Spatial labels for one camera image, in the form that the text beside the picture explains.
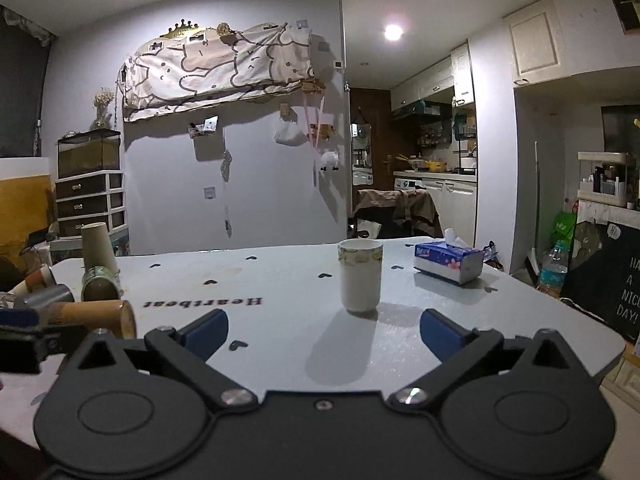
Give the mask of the plastic water bottle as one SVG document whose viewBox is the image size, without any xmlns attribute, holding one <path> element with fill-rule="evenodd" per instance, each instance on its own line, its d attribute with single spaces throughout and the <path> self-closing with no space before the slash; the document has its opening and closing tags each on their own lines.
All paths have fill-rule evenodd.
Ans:
<svg viewBox="0 0 640 480">
<path fill-rule="evenodd" d="M 568 246 L 565 240 L 558 240 L 544 256 L 538 276 L 537 289 L 559 299 L 568 271 Z"/>
</svg>

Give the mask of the white plastic drawer unit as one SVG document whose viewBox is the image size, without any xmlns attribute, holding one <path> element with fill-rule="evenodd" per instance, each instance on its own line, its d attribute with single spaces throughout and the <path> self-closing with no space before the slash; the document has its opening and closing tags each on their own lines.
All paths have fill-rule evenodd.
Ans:
<svg viewBox="0 0 640 480">
<path fill-rule="evenodd" d="M 60 237 L 78 237 L 81 228 L 104 222 L 107 232 L 127 226 L 124 173 L 100 170 L 55 182 L 55 210 Z"/>
</svg>

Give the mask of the dried flower vase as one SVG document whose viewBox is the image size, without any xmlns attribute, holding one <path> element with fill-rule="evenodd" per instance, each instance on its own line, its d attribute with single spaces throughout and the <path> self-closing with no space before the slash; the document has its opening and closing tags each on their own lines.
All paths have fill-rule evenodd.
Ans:
<svg viewBox="0 0 640 480">
<path fill-rule="evenodd" d="M 96 118 L 91 125 L 92 130 L 111 129 L 112 113 L 110 106 L 115 99 L 115 93 L 110 88 L 102 87 L 93 98 L 93 106 L 96 110 Z"/>
</svg>

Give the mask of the brown cardboard sleeve cup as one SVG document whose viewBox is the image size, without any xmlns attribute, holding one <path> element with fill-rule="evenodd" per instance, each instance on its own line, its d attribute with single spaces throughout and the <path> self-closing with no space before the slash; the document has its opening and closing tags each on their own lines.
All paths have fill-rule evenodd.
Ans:
<svg viewBox="0 0 640 480">
<path fill-rule="evenodd" d="M 137 338 L 134 310 L 127 300 L 55 302 L 47 308 L 49 325 L 81 325 L 87 330 L 104 328 L 115 337 Z"/>
</svg>

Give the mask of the green printed cup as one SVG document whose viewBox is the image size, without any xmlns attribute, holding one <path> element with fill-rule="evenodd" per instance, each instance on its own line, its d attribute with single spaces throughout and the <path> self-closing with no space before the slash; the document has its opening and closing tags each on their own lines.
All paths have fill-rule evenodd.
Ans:
<svg viewBox="0 0 640 480">
<path fill-rule="evenodd" d="M 117 300 L 121 296 L 117 276 L 107 266 L 93 266 L 82 277 L 82 301 Z"/>
</svg>

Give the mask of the white plush toy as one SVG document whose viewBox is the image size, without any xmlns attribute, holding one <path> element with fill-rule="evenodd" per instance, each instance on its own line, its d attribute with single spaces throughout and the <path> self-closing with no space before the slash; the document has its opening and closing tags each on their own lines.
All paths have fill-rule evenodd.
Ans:
<svg viewBox="0 0 640 480">
<path fill-rule="evenodd" d="M 340 165 L 340 155 L 336 151 L 325 151 L 320 157 L 321 171 L 339 170 Z"/>
</svg>

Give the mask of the white ceramic patterned cup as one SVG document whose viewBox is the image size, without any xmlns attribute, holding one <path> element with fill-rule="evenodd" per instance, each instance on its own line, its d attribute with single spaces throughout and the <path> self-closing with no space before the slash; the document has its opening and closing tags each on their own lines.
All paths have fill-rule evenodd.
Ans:
<svg viewBox="0 0 640 480">
<path fill-rule="evenodd" d="M 381 298 L 383 243 L 350 238 L 337 245 L 343 307 L 352 313 L 374 311 Z"/>
</svg>

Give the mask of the cartoon print cloth cover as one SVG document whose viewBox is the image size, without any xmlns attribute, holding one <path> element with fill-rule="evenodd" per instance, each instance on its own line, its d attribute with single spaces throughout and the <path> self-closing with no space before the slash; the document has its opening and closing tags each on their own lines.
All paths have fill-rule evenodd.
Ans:
<svg viewBox="0 0 640 480">
<path fill-rule="evenodd" d="M 221 23 L 153 38 L 122 64 L 124 121 L 295 92 L 314 76 L 310 40 L 309 29 L 272 23 L 245 30 Z"/>
</svg>

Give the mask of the olive paper cup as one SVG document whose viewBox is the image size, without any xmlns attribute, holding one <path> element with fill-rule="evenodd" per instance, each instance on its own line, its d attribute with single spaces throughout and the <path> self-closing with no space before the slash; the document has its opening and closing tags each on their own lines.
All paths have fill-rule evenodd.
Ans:
<svg viewBox="0 0 640 480">
<path fill-rule="evenodd" d="M 111 274 L 119 272 L 114 249 L 106 224 L 93 222 L 85 224 L 81 230 L 82 258 L 86 269 L 104 266 Z"/>
</svg>

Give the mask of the grey metal tumbler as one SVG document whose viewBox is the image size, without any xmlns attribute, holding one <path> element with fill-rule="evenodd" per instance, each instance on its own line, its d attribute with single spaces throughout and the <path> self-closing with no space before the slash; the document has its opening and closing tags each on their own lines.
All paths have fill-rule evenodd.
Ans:
<svg viewBox="0 0 640 480">
<path fill-rule="evenodd" d="M 74 302 L 72 291 L 63 284 L 56 284 L 46 288 L 40 288 L 24 297 L 17 297 L 14 301 L 15 310 L 34 310 L 40 322 L 46 322 L 51 317 L 51 307 L 54 304 L 67 304 Z"/>
</svg>

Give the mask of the blue tissue box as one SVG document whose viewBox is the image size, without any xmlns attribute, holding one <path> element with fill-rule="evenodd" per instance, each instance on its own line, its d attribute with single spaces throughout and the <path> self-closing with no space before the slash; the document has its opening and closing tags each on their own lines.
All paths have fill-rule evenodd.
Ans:
<svg viewBox="0 0 640 480">
<path fill-rule="evenodd" d="M 442 278 L 457 285 L 465 285 L 482 273 L 484 252 L 470 246 L 447 228 L 441 240 L 417 244 L 414 248 L 416 270 Z"/>
</svg>

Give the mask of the black letter board sign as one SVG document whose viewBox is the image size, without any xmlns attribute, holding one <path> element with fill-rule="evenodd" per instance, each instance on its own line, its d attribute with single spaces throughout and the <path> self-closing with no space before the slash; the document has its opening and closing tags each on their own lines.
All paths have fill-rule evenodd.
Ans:
<svg viewBox="0 0 640 480">
<path fill-rule="evenodd" d="M 639 231 L 580 222 L 561 296 L 630 342 L 639 336 Z"/>
</svg>

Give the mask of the teal side table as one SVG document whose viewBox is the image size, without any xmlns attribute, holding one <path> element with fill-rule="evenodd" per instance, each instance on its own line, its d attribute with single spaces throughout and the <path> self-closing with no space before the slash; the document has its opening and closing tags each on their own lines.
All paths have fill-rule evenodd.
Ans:
<svg viewBox="0 0 640 480">
<path fill-rule="evenodd" d="M 129 255 L 129 229 L 125 226 L 110 233 L 114 255 Z M 82 257 L 82 241 L 80 236 L 62 237 L 49 243 L 50 255 L 53 263 L 58 263 L 69 258 Z"/>
</svg>

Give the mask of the chair with draped clothes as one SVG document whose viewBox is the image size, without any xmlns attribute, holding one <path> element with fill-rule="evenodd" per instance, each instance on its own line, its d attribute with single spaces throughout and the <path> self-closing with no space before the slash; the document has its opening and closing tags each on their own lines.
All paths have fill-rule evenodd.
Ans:
<svg viewBox="0 0 640 480">
<path fill-rule="evenodd" d="M 434 200 L 425 190 L 379 191 L 367 188 L 358 192 L 354 210 L 357 234 L 389 240 L 429 236 L 442 238 L 442 227 Z"/>
</svg>

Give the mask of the brown sleeve coffee cup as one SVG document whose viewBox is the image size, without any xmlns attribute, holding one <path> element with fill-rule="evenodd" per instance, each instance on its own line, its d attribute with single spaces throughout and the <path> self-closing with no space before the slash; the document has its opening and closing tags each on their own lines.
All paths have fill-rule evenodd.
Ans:
<svg viewBox="0 0 640 480">
<path fill-rule="evenodd" d="M 43 264 L 34 272 L 29 273 L 23 281 L 19 282 L 9 293 L 13 296 L 24 297 L 37 290 L 52 287 L 56 284 L 51 267 Z"/>
</svg>

